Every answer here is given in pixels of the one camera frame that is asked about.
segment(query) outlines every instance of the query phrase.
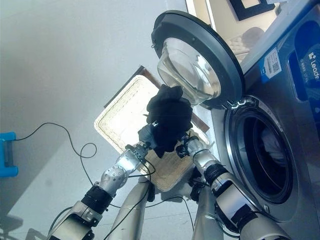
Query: black cloth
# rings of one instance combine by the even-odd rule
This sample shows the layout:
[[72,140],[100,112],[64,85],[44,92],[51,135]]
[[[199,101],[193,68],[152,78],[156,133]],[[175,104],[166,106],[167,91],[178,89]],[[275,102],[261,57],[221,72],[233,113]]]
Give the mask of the black cloth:
[[157,146],[153,150],[159,158],[165,152],[173,152],[178,140],[192,128],[192,108],[182,94],[180,86],[169,87],[163,84],[146,107],[149,112],[146,122],[158,123],[152,134]]

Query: leader logo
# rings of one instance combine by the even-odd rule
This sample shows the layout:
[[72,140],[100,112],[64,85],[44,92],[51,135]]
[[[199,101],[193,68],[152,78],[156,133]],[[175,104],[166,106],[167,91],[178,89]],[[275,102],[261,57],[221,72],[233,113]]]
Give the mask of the leader logo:
[[313,52],[311,52],[308,56],[309,56],[309,60],[311,60],[310,65],[311,65],[311,68],[313,71],[313,75],[314,75],[315,79],[319,81],[319,72],[318,72],[317,65],[316,65],[316,57],[317,56]]

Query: laundry in drum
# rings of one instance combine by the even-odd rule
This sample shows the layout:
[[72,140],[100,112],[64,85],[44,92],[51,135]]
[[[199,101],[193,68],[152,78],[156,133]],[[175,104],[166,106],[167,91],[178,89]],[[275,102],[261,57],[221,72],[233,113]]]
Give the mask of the laundry in drum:
[[261,139],[264,145],[264,150],[270,155],[272,160],[280,167],[285,167],[286,163],[283,150],[276,136],[268,127],[262,131]]

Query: qr code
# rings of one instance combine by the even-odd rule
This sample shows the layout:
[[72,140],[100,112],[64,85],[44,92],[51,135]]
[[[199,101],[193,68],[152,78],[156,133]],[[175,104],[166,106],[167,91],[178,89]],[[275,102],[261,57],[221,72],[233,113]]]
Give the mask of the qr code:
[[272,64],[272,70],[273,72],[276,72],[280,69],[280,66],[279,66],[279,62],[276,62],[274,64]]

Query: black cable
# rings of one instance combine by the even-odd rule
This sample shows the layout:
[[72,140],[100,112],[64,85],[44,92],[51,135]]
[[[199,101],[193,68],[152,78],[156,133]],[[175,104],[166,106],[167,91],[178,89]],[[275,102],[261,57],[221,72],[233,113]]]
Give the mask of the black cable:
[[90,159],[90,158],[93,158],[93,157],[96,155],[96,153],[97,153],[97,146],[96,146],[94,143],[92,143],[92,142],[88,142],[86,145],[91,144],[91,145],[94,146],[94,148],[95,148],[94,153],[93,153],[91,156],[81,156],[81,154],[79,154],[79,153],[76,151],[75,147],[74,147],[74,144],[73,144],[73,142],[72,142],[72,139],[71,139],[71,136],[70,136],[69,131],[68,131],[64,126],[59,125],[59,124],[54,123],[54,122],[45,122],[45,123],[42,123],[42,124],[41,124],[36,130],[34,130],[31,134],[29,134],[29,135],[26,136],[26,137],[23,137],[23,138],[20,138],[20,139],[16,139],[15,141],[21,141],[21,140],[24,140],[24,139],[27,139],[27,138],[31,137],[33,134],[36,133],[36,131],[38,131],[43,125],[46,125],[46,124],[52,124],[52,125],[58,126],[58,127],[60,127],[60,128],[63,128],[63,129],[66,131],[66,133],[68,134],[68,137],[69,137],[69,140],[70,140],[70,144],[71,144],[71,147],[72,147],[73,151],[74,151],[75,154],[77,154],[79,157],[82,157],[82,158],[84,158],[84,159]]
[[187,204],[187,201],[181,197],[181,196],[173,196],[173,197],[169,197],[161,202],[158,202],[156,204],[152,204],[152,205],[149,205],[149,206],[145,206],[146,208],[151,208],[151,207],[154,207],[154,206],[157,206],[159,204],[162,204],[170,199],[182,199],[184,201],[184,204],[186,206],[186,209],[188,210],[188,213],[189,213],[189,217],[190,217],[190,220],[191,220],[191,225],[192,225],[192,231],[195,231],[195,227],[194,227],[194,221],[192,220],[192,217],[191,217],[191,213],[190,213],[190,210],[189,210],[189,207],[188,207],[188,204]]
[[87,144],[83,145],[83,147],[81,148],[81,151],[80,151],[80,162],[81,162],[81,165],[82,165],[82,168],[83,168],[83,170],[84,170],[85,175],[87,176],[87,178],[89,179],[89,182],[90,182],[91,185],[93,186],[94,184],[93,184],[93,182],[91,181],[91,179],[90,179],[90,177],[89,177],[89,175],[88,175],[88,173],[87,173],[87,170],[86,170],[86,168],[85,168],[85,166],[84,166],[84,162],[82,161],[82,151],[84,150],[84,148],[85,148],[88,144],[90,144],[90,143],[87,143]]
[[146,161],[148,164],[151,165],[151,167],[153,168],[153,171],[152,171],[151,173],[148,173],[148,174],[130,175],[130,176],[128,176],[128,178],[145,177],[145,176],[150,176],[150,175],[154,174],[154,173],[156,172],[155,166],[154,166],[151,162],[149,162],[148,160],[145,160],[145,161]]
[[143,166],[144,166],[144,167],[148,170],[148,172],[149,172],[149,184],[148,184],[148,188],[146,189],[143,197],[128,211],[128,213],[122,218],[122,220],[121,220],[113,229],[111,229],[111,231],[104,237],[103,240],[106,240],[106,239],[110,236],[110,234],[113,233],[113,231],[116,230],[117,227],[120,226],[120,224],[126,219],[126,217],[131,213],[131,211],[132,211],[133,209],[135,209],[135,207],[136,207],[139,203],[141,203],[141,202],[143,201],[143,199],[147,196],[147,193],[148,193],[148,191],[149,191],[149,187],[150,187],[150,184],[151,184],[151,175],[150,175],[150,170],[149,170],[149,168],[148,168],[144,163],[142,163],[142,164],[143,164]]
[[[91,179],[90,179],[90,177],[89,177],[89,175],[88,175],[88,173],[87,173],[87,170],[86,170],[86,168],[85,168],[85,166],[84,166],[83,158],[84,158],[84,159],[90,159],[90,158],[93,158],[93,157],[96,155],[98,148],[97,148],[97,145],[95,145],[94,143],[88,142],[88,143],[86,143],[85,145],[83,145],[83,147],[82,147],[81,150],[80,150],[80,154],[79,154],[79,153],[76,151],[75,147],[74,147],[74,144],[73,144],[72,139],[71,139],[70,132],[69,132],[64,126],[59,125],[59,124],[54,123],[54,122],[45,122],[45,123],[41,124],[39,127],[37,127],[37,129],[34,130],[34,131],[33,131],[31,134],[29,134],[28,136],[23,137],[23,138],[20,138],[20,139],[16,139],[15,141],[21,141],[21,140],[25,140],[25,139],[31,137],[33,134],[36,133],[36,131],[38,131],[42,126],[44,126],[44,125],[46,125],[46,124],[52,124],[52,125],[58,126],[58,127],[60,127],[60,128],[63,128],[63,129],[66,131],[66,133],[68,134],[68,137],[69,137],[69,141],[70,141],[71,147],[72,147],[73,151],[75,152],[75,154],[77,154],[77,155],[80,157],[80,162],[81,162],[82,168],[83,168],[83,170],[84,170],[84,173],[85,173],[85,175],[87,176],[88,180],[90,181],[91,185],[93,186],[94,184],[93,184],[93,182],[91,181]],[[94,146],[94,153],[93,153],[91,156],[83,156],[83,155],[82,155],[82,151],[83,151],[84,148],[85,148],[86,146],[88,146],[88,145],[93,145],[93,146]],[[118,209],[121,208],[120,206],[116,206],[116,205],[113,205],[113,204],[110,204],[110,205],[113,206],[113,207],[115,207],[115,208],[118,208]]]
[[[75,152],[75,154],[77,154],[77,155],[80,157],[80,162],[81,162],[81,166],[82,166],[82,168],[83,168],[83,170],[84,170],[84,173],[85,173],[85,175],[87,176],[90,184],[93,186],[94,184],[93,184],[91,178],[89,177],[88,172],[87,172],[87,170],[86,170],[86,168],[85,168],[85,166],[84,166],[83,158],[84,158],[84,159],[90,159],[90,158],[93,158],[93,157],[96,155],[98,148],[97,148],[97,145],[95,145],[94,143],[92,143],[92,142],[86,143],[86,144],[83,145],[83,147],[81,148],[80,153],[78,153],[78,152],[76,151],[75,147],[74,147],[73,142],[72,142],[70,132],[69,132],[64,126],[59,125],[59,124],[54,123],[54,122],[45,122],[45,123],[42,123],[42,124],[41,124],[39,127],[37,127],[31,134],[29,134],[28,136],[23,137],[23,138],[15,139],[15,141],[21,141],[21,140],[25,140],[25,139],[31,137],[31,136],[32,136],[33,134],[35,134],[42,126],[48,125],[48,124],[58,126],[58,127],[60,127],[60,128],[63,128],[63,129],[66,131],[66,133],[67,133],[67,135],[68,135],[68,138],[69,138],[69,141],[70,141],[70,144],[71,144],[71,147],[72,147],[72,150]],[[94,146],[94,148],[95,148],[95,149],[94,149],[94,153],[93,153],[91,156],[83,156],[83,155],[82,155],[82,151],[83,151],[84,148],[85,148],[86,146],[88,146],[88,145],[93,145],[93,146]],[[152,171],[152,172],[150,172],[149,168],[148,168],[144,163],[142,163],[143,166],[148,170],[149,173],[148,173],[148,174],[131,175],[131,176],[129,176],[129,178],[149,176],[149,186],[150,186],[150,184],[151,184],[151,175],[156,172],[156,168],[155,168],[155,166],[154,166],[151,162],[149,162],[149,161],[147,161],[147,162],[153,167],[153,171]],[[148,193],[148,190],[145,192],[143,198],[142,198],[139,202],[137,202],[137,203],[133,206],[133,208],[124,216],[124,218],[107,234],[107,236],[104,238],[104,240],[107,239],[107,237],[126,219],[126,217],[130,214],[130,212],[146,197],[147,193]],[[184,203],[185,203],[185,205],[186,205],[186,208],[187,208],[187,210],[188,210],[190,219],[191,219],[192,230],[194,230],[194,224],[193,224],[193,220],[192,220],[192,217],[191,217],[191,213],[190,213],[190,211],[189,211],[187,202],[186,202],[186,200],[185,200],[183,197],[171,197],[171,198],[168,198],[168,199],[166,199],[166,200],[164,200],[164,201],[162,201],[162,202],[156,203],[156,204],[151,205],[151,206],[147,206],[146,208],[150,208],[150,207],[156,206],[156,205],[161,204],[161,203],[163,203],[163,202],[165,202],[165,201],[167,201],[167,200],[170,200],[170,199],[172,199],[172,198],[181,198],[181,199],[183,199],[183,201],[184,201]],[[111,203],[110,203],[110,205],[113,206],[113,207],[115,207],[115,208],[119,208],[119,209],[121,208],[120,206],[116,206],[116,205],[113,205],[113,204],[111,204]],[[49,228],[48,234],[49,234],[49,233],[51,232],[51,230],[53,229],[53,227],[54,227],[56,221],[58,220],[58,218],[59,218],[64,212],[70,210],[71,208],[72,208],[72,206],[65,208],[64,210],[62,210],[62,211],[55,217],[55,219],[53,220],[53,222],[52,222],[52,224],[51,224],[51,226],[50,226],[50,228]]]
[[72,209],[72,206],[69,206],[69,207],[63,209],[63,210],[55,217],[55,219],[53,220],[53,222],[52,222],[52,224],[51,224],[51,226],[50,226],[50,228],[49,228],[48,235],[49,235],[49,233],[51,232],[51,230],[54,228],[54,225],[55,225],[56,221],[58,220],[58,218],[60,218],[60,216],[61,216],[64,212],[66,212],[66,211],[68,211],[68,210],[70,210],[70,209]]

